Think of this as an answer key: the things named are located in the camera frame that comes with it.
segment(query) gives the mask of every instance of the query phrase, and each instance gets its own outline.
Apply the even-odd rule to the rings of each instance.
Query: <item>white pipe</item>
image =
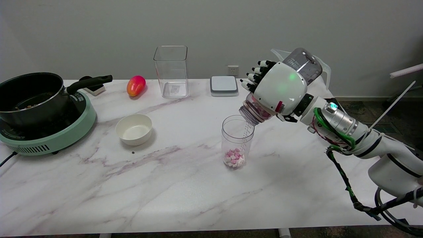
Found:
[[[390,75],[391,75],[391,78],[395,78],[395,77],[407,75],[409,73],[413,73],[413,72],[416,72],[416,71],[419,71],[419,70],[422,70],[422,69],[423,69],[423,64],[418,64],[418,65],[413,66],[413,67],[409,67],[409,68],[406,68],[406,69],[403,69],[403,70],[400,70],[400,71],[390,73]]]
[[[280,228],[278,229],[279,237],[280,238],[291,238],[291,233],[289,232],[289,228]]]

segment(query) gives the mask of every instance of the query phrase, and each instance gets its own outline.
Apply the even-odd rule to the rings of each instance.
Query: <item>red mango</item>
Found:
[[[129,80],[128,85],[126,86],[126,92],[129,94],[129,96],[135,97],[140,94],[145,86],[146,80],[143,77],[137,75]]]

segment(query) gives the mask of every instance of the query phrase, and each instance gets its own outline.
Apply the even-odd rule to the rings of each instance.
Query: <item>black cable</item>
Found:
[[[377,200],[377,190],[376,193],[374,194],[374,203],[376,204],[376,206],[381,206],[381,204],[379,204],[378,200]],[[399,224],[396,221],[392,221],[390,218],[388,218],[388,216],[384,213],[381,212],[380,215],[387,221],[389,222],[391,225],[393,225],[395,228],[410,234],[410,235],[414,235],[417,237],[423,237],[423,229],[420,228],[416,228],[416,227],[405,227],[401,224]]]
[[[423,196],[423,188],[417,189],[416,199],[421,198],[422,196]],[[378,214],[378,213],[381,213],[385,210],[388,210],[389,208],[399,206],[401,204],[404,204],[406,202],[410,202],[412,200],[414,200],[414,191],[410,191],[410,192],[404,194],[401,197],[394,198],[394,199],[392,199],[392,200],[390,200],[390,201],[388,201],[384,204],[381,204],[380,206],[378,206],[376,208],[372,208],[371,212]]]
[[[13,151],[13,153],[11,154],[11,155],[9,155],[9,157],[7,157],[5,160],[3,160],[3,162],[1,162],[0,163],[0,167],[3,165],[3,164],[5,164],[10,158],[12,158],[13,156],[15,156],[15,155],[17,155],[18,153],[16,153],[16,152],[14,152]]]
[[[404,204],[406,202],[410,202],[414,200],[415,198],[423,197],[423,188],[418,188],[416,190],[416,196],[414,196],[414,191],[410,191],[406,194],[404,194],[401,197],[394,198],[384,204],[376,205],[376,207],[371,208],[368,206],[364,206],[362,203],[360,203],[355,196],[351,184],[349,183],[348,177],[346,176],[344,170],[342,169],[341,165],[335,160],[335,156],[333,155],[333,151],[337,151],[335,148],[328,147],[326,150],[326,155],[328,158],[335,164],[336,169],[338,169],[339,174],[342,177],[342,180],[345,183],[346,190],[349,192],[350,199],[352,201],[352,204],[356,210],[362,211],[367,213],[369,216],[375,218],[377,221],[380,221],[381,218],[378,216],[379,214],[382,214],[384,211],[388,210],[389,208],[393,208],[396,206],[399,206],[401,204]]]
[[[380,221],[381,218],[377,214],[373,214],[370,212],[371,207],[364,206],[360,201],[358,201],[358,198],[355,196],[351,184],[349,183],[348,177],[346,176],[344,170],[342,169],[341,165],[335,160],[335,157],[333,155],[333,149],[331,147],[327,148],[326,155],[328,158],[335,164],[335,167],[338,169],[339,174],[342,177],[342,180],[345,183],[346,189],[349,193],[349,197],[351,199],[351,202],[354,206],[354,209],[359,210],[361,212],[365,212],[367,215],[375,218],[375,220]]]

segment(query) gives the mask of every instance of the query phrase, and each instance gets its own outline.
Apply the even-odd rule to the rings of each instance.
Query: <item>floor vent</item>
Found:
[[[373,123],[367,123],[367,122],[364,122],[363,124],[367,125],[368,127],[373,125]],[[373,128],[375,130],[381,132],[381,133],[398,133],[398,134],[400,134],[398,129],[392,123],[376,124]]]

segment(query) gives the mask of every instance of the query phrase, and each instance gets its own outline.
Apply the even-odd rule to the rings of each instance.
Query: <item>table leg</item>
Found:
[[[289,232],[289,228],[280,228],[278,229],[279,237],[280,238],[291,238],[291,233]]]

